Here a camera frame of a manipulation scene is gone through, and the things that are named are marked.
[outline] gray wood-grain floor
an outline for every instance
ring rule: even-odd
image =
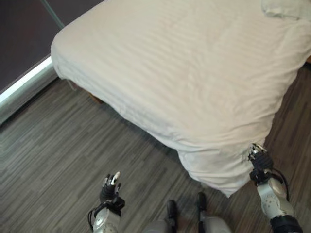
[[[290,183],[291,203],[311,232],[311,71],[300,69],[274,121],[266,147]],[[121,231],[139,233],[178,204],[180,232],[196,232],[195,195],[176,151],[122,119],[86,92],[54,82],[1,127],[1,232],[88,232],[103,177],[120,170],[126,201]],[[227,199],[204,189],[208,212],[234,232],[271,232],[248,183]]]

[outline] black cable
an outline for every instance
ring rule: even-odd
[[[87,215],[87,221],[88,221],[89,227],[90,227],[90,229],[91,229],[92,232],[93,232],[92,214],[93,214],[93,211],[94,211],[94,210],[95,210],[95,208],[92,209],[92,210],[90,210],[89,213],[88,213],[88,215]]]
[[[273,168],[274,171],[276,171],[283,179],[284,183],[285,183],[285,187],[286,187],[286,200],[290,201],[290,191],[289,191],[289,186],[288,186],[288,182],[285,178],[285,176],[283,175],[283,173],[275,168]]]

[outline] white bedsheet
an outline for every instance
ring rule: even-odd
[[[230,195],[311,55],[311,23],[266,17],[260,0],[105,0],[56,35],[51,55],[60,78]]]

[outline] robotic arm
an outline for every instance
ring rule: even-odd
[[[287,181],[280,171],[273,168],[273,161],[268,151],[258,144],[252,144],[248,158],[254,166],[253,171],[249,174],[250,178],[257,186],[262,211],[270,219],[273,232],[302,233],[303,231],[294,216],[294,209],[289,203]]]
[[[259,144],[252,144],[248,159],[254,169],[249,174],[254,181],[261,198],[261,208],[270,219],[274,233],[302,233],[294,209],[289,203],[288,184],[283,174],[273,168],[273,161],[268,151]],[[100,205],[88,213],[88,223],[95,233],[117,233],[121,209],[125,201],[119,197],[121,184],[117,184],[120,172],[108,175],[100,193]]]
[[[119,197],[121,184],[117,184],[120,172],[114,176],[107,175],[104,180],[102,191],[99,195],[100,205],[92,209],[87,216],[89,226],[95,233],[117,233],[121,217],[121,209],[125,201]]]

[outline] dark gray wall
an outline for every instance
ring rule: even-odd
[[[69,24],[103,0],[47,0],[60,20]]]
[[[48,0],[67,25],[101,0]],[[40,0],[0,0],[0,91],[50,53],[60,29]]]

